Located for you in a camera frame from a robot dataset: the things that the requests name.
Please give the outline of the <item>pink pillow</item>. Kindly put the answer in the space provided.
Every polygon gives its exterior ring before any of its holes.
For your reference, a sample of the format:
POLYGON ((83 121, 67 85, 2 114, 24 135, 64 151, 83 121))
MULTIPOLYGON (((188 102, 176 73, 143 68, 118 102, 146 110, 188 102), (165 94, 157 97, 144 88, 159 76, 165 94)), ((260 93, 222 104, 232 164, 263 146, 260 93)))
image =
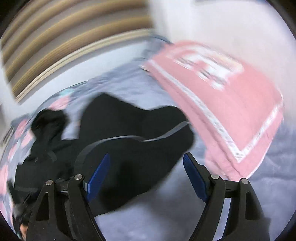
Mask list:
POLYGON ((283 96, 272 81, 194 41, 165 46, 142 68, 190 120, 211 172, 238 181, 259 168, 283 120, 283 96))

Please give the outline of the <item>grey floral bed quilt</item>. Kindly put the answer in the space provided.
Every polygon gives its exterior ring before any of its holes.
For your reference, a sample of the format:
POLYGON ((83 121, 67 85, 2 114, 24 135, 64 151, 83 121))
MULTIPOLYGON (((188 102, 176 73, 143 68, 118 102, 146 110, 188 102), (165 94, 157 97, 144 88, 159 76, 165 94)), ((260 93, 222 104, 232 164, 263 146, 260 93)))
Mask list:
POLYGON ((295 127, 252 66, 193 41, 13 122, 1 240, 295 240, 295 127))

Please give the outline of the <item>striped window blind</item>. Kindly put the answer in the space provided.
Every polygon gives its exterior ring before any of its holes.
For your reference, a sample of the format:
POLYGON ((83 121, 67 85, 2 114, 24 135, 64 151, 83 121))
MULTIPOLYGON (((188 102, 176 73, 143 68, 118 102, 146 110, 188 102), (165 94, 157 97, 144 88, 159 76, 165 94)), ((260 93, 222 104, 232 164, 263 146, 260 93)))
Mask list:
POLYGON ((152 28, 147 1, 18 1, 8 22, 1 54, 17 102, 86 46, 120 34, 145 36, 152 28))

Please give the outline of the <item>black jacket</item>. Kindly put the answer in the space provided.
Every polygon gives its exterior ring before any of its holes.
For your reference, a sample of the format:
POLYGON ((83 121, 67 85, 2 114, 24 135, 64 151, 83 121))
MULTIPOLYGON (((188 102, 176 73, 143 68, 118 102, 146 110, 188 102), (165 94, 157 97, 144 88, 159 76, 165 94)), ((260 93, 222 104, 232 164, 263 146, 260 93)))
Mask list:
POLYGON ((67 124, 63 111, 49 109, 32 122, 35 142, 16 169, 14 188, 22 208, 13 217, 15 230, 29 223, 32 205, 49 179, 62 182, 77 174, 89 179, 109 154, 109 171, 90 201, 99 216, 156 186, 194 142, 190 123, 177 107, 145 110, 107 93, 84 109, 76 139, 62 139, 67 124))

